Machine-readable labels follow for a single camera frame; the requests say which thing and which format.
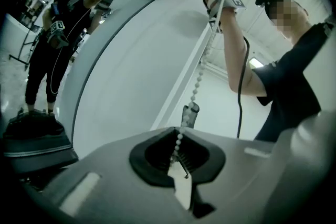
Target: hand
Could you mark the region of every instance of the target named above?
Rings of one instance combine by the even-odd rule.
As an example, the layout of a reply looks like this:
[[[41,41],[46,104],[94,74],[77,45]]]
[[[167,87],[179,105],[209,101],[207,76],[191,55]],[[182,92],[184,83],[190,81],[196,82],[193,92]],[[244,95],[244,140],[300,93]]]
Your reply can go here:
[[[210,9],[213,8],[218,1],[219,0],[216,0],[211,5]],[[222,21],[222,19],[225,19],[226,17],[229,17],[229,16],[235,16],[235,8],[233,8],[233,7],[224,7],[223,10],[222,10],[221,21]]]

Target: dark navy shirt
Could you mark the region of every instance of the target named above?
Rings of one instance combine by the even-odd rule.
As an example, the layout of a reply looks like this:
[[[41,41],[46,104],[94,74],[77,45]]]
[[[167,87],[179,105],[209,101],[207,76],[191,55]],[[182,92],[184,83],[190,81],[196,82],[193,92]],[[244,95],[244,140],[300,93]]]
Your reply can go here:
[[[92,22],[90,9],[84,7],[83,0],[74,3],[71,9],[67,6],[69,1],[71,0],[54,0],[54,3],[58,3],[58,9],[62,13],[57,19],[63,21],[65,26],[63,33],[70,43],[67,49],[71,48],[72,43],[76,41],[83,29],[88,29]]]
[[[283,130],[297,127],[321,110],[303,71],[326,39],[324,24],[313,25],[280,60],[253,69],[267,93],[266,97],[258,97],[259,102],[267,105],[273,101],[257,140],[275,142]]]

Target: man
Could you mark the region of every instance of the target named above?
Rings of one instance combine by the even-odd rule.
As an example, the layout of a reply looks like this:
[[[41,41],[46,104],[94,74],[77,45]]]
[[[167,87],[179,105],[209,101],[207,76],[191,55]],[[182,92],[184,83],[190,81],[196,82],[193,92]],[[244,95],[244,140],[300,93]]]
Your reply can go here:
[[[44,12],[44,32],[36,45],[29,67],[26,88],[26,103],[29,112],[34,110],[39,85],[45,74],[47,74],[46,93],[48,113],[53,113],[57,91],[67,69],[69,59],[74,52],[73,49],[76,45],[77,38],[84,28],[87,29],[88,34],[92,34],[99,25],[103,11],[97,10],[93,18],[90,16],[90,12],[100,1],[101,0],[54,1],[54,3],[57,4],[57,10],[61,12],[57,20],[63,21],[65,28],[62,33],[69,43],[68,46],[61,48],[57,48],[58,44],[53,39],[49,43],[47,42],[47,35],[50,34],[53,15],[51,8]]]
[[[298,126],[303,119],[321,110],[303,71],[327,36],[325,24],[311,25],[307,11],[293,0],[267,0],[265,11],[270,23],[293,48],[280,60],[264,67],[250,69],[247,65],[241,92],[256,96],[262,105],[273,102],[256,139],[275,142],[283,130]],[[237,92],[246,48],[233,8],[223,9],[220,24],[229,86]]]

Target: curved white surface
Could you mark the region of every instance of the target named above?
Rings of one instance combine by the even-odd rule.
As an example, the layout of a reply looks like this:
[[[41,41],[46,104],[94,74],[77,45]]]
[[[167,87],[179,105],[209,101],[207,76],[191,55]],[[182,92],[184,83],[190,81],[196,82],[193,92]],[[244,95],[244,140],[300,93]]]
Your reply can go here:
[[[7,13],[0,32],[1,50],[17,57],[28,31],[29,29],[27,27]],[[34,32],[29,32],[26,42],[32,42],[35,37],[36,34]],[[21,55],[23,61],[27,60],[26,55],[29,50],[30,46],[24,47]]]
[[[81,96],[73,136],[80,158],[151,128],[207,21],[202,0],[155,0],[119,31]]]

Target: black opening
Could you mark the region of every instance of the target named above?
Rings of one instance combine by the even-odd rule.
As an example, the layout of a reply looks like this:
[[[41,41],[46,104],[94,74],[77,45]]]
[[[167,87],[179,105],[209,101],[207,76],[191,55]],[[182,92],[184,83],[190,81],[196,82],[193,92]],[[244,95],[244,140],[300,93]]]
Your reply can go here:
[[[174,187],[174,180],[167,172],[178,134],[178,129],[171,127],[132,149],[130,164],[148,184]],[[225,163],[225,154],[218,146],[193,135],[190,130],[185,131],[178,152],[195,186],[213,181]]]
[[[151,166],[162,172],[168,172],[178,134],[178,131],[174,130],[147,148],[145,158]],[[187,136],[183,137],[178,152],[180,160],[189,173],[201,167],[209,159],[209,151]]]

